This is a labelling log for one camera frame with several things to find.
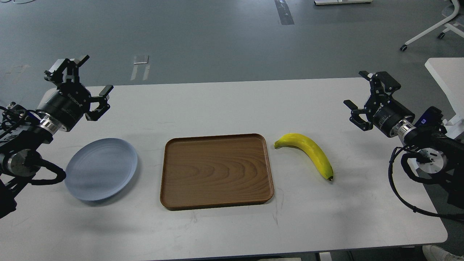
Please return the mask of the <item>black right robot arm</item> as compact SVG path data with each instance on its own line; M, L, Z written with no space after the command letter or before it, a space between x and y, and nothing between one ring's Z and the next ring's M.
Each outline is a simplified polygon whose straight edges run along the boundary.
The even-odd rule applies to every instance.
M463 221L463 214L438 214L423 210L403 199L393 181L393 164L401 155L401 166L413 181L423 185L439 185L448 194L447 203L463 208L463 143L447 137L442 111L429 107L414 122L415 115L393 98L401 88L386 71L359 75L369 81L370 96L363 108L351 100L349 120L363 131L378 128L385 136L398 137L402 147L393 149L388 165L388 180L396 197L413 212L436 218Z

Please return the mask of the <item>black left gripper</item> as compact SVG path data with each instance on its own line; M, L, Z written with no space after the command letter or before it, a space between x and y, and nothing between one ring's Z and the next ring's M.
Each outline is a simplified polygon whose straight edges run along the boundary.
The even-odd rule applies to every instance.
M60 58L44 72L45 81L53 83L57 90L38 106L37 112L53 117L65 132L70 132L84 114L86 120L97 121L111 107L108 101L113 85L106 85L98 96L91 96L83 84L80 84L79 68L89 58L89 55ZM89 111L90 103L98 103L98 106Z

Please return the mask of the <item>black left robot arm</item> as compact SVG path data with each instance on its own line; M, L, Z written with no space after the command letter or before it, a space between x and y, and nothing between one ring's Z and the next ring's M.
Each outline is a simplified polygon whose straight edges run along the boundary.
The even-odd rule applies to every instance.
M82 117L97 121L109 110L113 85L92 96L80 82L79 69L88 59L89 55L58 59L46 70L44 79L57 88L37 109L15 102L1 107L0 168L2 175L11 177L1 183L2 218L16 210L15 197L27 185L55 185L65 180L65 171L39 154L40 145L51 143L57 131L70 132Z

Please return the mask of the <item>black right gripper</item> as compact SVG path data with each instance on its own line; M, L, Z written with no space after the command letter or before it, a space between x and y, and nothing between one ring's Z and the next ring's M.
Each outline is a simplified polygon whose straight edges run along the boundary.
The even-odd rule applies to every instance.
M411 122L415 118L414 113L391 98L392 94L401 88L401 84L386 71L376 73L359 71L359 75L369 81L371 96L363 109L359 109L351 100L343 101L343 104L350 109L350 122L364 132L376 126L389 138L397 136L397 124L402 120ZM374 99L381 96L389 99L386 101ZM361 115L366 115L368 120L361 118Z

